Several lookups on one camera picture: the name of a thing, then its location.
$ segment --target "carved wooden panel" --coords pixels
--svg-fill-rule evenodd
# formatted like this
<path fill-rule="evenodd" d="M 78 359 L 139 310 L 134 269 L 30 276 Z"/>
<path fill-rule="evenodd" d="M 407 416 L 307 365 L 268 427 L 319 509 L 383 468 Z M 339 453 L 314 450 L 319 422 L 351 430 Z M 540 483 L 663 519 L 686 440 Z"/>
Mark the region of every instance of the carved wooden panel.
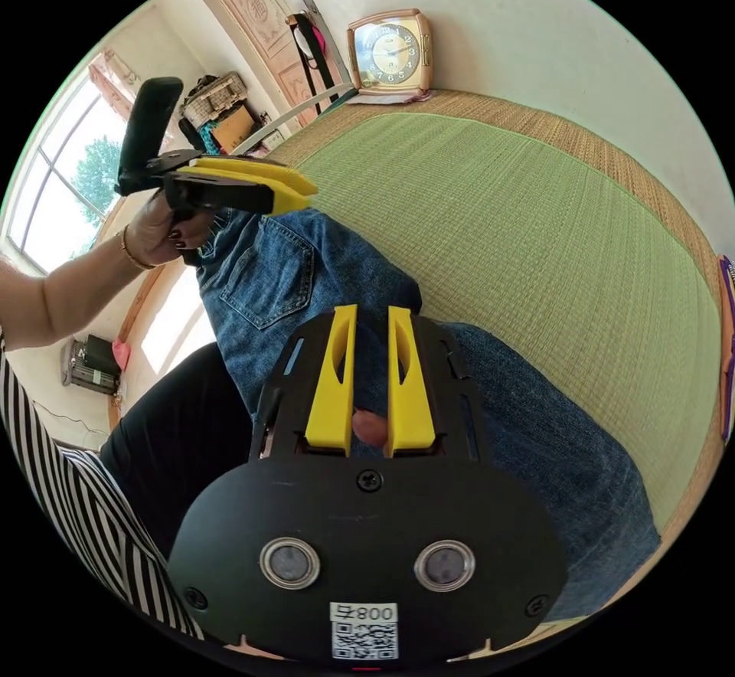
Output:
<path fill-rule="evenodd" d="M 308 100 L 312 96 L 309 82 L 299 57 L 299 50 L 286 23 L 286 17 L 298 11 L 291 10 L 286 0 L 221 1 L 256 49 L 291 106 L 297 106 Z M 329 52 L 326 54 L 326 60 L 334 81 L 342 82 L 337 65 Z M 316 91 L 324 90 L 324 82 L 319 72 L 311 70 L 311 75 Z M 327 105 L 328 100 L 322 103 L 322 109 Z M 297 118 L 305 126 L 316 116 L 316 111 L 309 109 L 300 113 Z"/>

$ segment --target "jeans back pocket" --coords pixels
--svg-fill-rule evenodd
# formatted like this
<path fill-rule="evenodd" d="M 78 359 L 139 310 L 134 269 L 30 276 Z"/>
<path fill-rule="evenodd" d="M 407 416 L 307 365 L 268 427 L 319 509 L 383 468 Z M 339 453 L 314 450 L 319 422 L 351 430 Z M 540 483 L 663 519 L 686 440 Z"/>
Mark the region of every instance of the jeans back pocket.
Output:
<path fill-rule="evenodd" d="M 309 304 L 314 247 L 271 217 L 261 219 L 255 241 L 237 259 L 220 297 L 262 330 Z"/>

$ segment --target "black and white stripes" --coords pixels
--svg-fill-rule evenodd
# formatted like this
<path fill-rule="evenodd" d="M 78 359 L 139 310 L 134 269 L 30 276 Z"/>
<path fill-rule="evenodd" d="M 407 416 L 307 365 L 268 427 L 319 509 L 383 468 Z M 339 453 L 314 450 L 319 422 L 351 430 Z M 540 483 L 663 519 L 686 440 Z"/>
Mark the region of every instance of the black and white stripes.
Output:
<path fill-rule="evenodd" d="M 2 328 L 0 416 L 39 506 L 90 573 L 143 613 L 203 639 L 168 582 L 163 557 L 100 460 L 59 447 L 45 430 L 5 356 Z"/>

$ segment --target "black strap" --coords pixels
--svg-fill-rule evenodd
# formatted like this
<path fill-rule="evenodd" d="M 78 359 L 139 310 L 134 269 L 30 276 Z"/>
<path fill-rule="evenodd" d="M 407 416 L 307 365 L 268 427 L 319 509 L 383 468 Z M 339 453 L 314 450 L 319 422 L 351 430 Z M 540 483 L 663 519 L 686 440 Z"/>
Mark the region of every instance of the black strap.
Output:
<path fill-rule="evenodd" d="M 322 82 L 324 83 L 324 87 L 329 89 L 330 87 L 334 87 L 335 81 L 332 79 L 332 73 L 329 71 L 329 67 L 327 65 L 327 60 L 322 53 L 322 47 L 319 45 L 319 40 L 317 39 L 314 28 L 312 26 L 311 21 L 304 16 L 303 13 L 295 13 L 292 16 L 292 20 L 294 21 L 292 24 L 290 24 L 291 27 L 291 34 L 293 36 L 294 42 L 296 43 L 296 49 L 299 51 L 299 57 L 301 59 L 301 64 L 304 68 L 304 72 L 306 73 L 306 79 L 309 82 L 309 89 L 312 92 L 312 95 L 315 96 L 316 88 L 314 87 L 314 80 L 312 78 L 312 72 L 311 70 L 313 67 L 309 64 L 309 59 L 306 57 L 306 54 L 304 54 L 303 49 L 299 46 L 299 42 L 296 41 L 296 29 L 301 31 L 307 45 L 309 46 L 309 50 L 312 52 L 312 56 L 314 58 L 314 62 L 316 62 L 316 69 L 318 70 L 319 74 L 322 76 Z M 334 103 L 335 100 L 337 100 L 338 95 L 330 95 L 329 96 L 329 102 Z M 317 103 L 315 105 L 317 114 L 322 114 L 322 109 L 319 107 L 319 104 Z"/>

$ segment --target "electrical box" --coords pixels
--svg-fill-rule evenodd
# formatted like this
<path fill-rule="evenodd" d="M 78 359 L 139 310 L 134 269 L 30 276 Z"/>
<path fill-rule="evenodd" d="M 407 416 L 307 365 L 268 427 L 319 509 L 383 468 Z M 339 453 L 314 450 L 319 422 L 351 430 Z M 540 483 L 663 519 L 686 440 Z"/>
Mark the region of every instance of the electrical box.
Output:
<path fill-rule="evenodd" d="M 120 385 L 120 368 L 112 343 L 90 335 L 81 341 L 72 338 L 61 351 L 61 383 L 114 396 Z"/>

